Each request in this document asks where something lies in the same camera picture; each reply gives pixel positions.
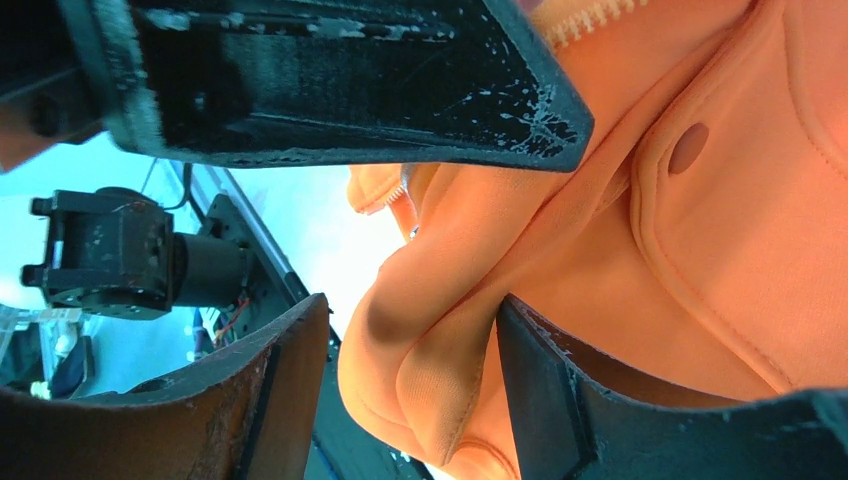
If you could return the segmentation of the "orange zip jacket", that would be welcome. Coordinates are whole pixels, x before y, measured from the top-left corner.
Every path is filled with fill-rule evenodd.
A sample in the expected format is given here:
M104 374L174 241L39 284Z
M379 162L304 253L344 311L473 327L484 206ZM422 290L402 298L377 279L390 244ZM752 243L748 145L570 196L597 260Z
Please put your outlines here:
M847 5L512 1L594 119L570 172L345 165L404 244L343 337L352 420L457 479L520 473L497 339L516 297L669 383L847 394Z

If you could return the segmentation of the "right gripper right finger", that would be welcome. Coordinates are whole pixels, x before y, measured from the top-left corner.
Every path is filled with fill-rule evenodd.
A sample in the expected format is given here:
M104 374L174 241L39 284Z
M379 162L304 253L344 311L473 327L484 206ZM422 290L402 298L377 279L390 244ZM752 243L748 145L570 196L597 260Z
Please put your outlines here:
M634 369L516 297L497 339L526 479L843 479L847 394L755 402L708 395Z

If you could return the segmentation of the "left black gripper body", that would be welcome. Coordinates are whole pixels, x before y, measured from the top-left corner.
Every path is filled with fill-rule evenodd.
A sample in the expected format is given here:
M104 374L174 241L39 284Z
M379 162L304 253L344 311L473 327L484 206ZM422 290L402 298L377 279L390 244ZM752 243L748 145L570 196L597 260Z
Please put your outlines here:
M126 4L1 4L1 140L126 140Z

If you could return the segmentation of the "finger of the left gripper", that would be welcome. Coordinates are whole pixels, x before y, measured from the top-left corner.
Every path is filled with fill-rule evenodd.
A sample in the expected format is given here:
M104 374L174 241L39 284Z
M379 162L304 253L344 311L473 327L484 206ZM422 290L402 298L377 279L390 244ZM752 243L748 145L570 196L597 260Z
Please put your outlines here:
M512 1L96 1L126 149L570 172L594 119Z

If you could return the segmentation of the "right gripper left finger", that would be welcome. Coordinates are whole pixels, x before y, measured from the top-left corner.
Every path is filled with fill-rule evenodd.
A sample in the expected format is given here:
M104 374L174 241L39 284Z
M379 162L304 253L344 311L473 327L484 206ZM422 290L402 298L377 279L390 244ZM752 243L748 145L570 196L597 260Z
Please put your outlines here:
M5 479L235 479L259 393L262 349L216 351L125 393L76 400L1 394Z

